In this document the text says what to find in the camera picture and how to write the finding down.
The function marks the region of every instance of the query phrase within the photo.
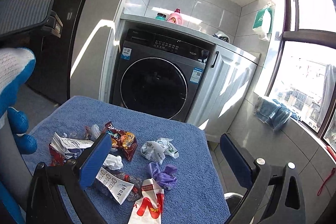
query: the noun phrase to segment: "washing machine control panel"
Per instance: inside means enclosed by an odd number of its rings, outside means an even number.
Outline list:
[[[206,62],[209,54],[209,51],[187,42],[139,30],[128,30],[125,40],[201,62]]]

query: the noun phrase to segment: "purple plastic bag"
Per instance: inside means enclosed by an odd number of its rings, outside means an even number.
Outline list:
[[[158,185],[167,190],[171,190],[176,186],[177,177],[173,174],[177,172],[177,167],[174,165],[167,164],[164,171],[161,172],[159,164],[151,162],[147,166],[147,172],[155,179]]]

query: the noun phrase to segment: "blue sticker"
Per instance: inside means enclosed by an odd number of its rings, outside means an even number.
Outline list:
[[[190,77],[190,82],[198,84],[202,76],[202,72],[203,72],[203,69],[194,68],[193,73],[191,74],[191,77]]]
[[[121,59],[125,59],[125,60],[129,60],[130,57],[131,57],[131,52],[132,52],[131,48],[125,48],[125,47],[123,47],[123,52],[121,53],[120,58]]]

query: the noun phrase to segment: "red and white paper bag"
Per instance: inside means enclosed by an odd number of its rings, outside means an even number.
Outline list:
[[[161,224],[163,189],[154,179],[147,179],[142,184],[142,196],[135,202],[128,224]]]

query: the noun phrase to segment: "black washing machine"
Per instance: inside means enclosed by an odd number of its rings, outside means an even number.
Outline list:
[[[110,103],[185,122],[208,54],[181,40],[130,29]]]

